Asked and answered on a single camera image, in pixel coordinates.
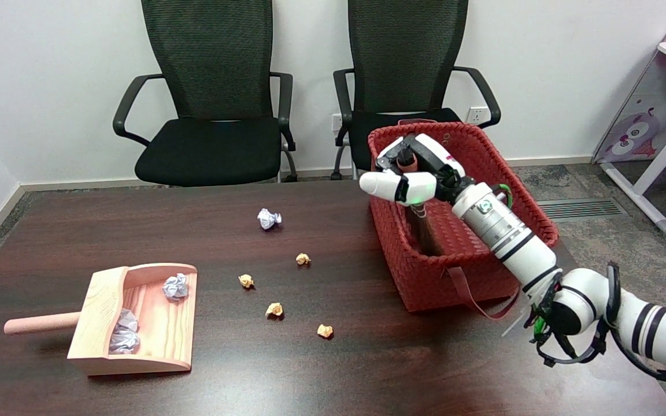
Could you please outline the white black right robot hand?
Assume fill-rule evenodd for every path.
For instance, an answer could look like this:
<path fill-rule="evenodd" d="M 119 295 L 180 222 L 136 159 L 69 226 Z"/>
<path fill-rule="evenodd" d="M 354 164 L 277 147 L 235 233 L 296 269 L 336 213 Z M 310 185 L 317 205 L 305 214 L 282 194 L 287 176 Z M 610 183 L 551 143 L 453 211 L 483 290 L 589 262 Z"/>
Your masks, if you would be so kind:
<path fill-rule="evenodd" d="M 363 173 L 358 183 L 370 196 L 414 206 L 431 199 L 453 205 L 476 181 L 436 140 L 410 133 L 382 150 L 372 171 Z"/>

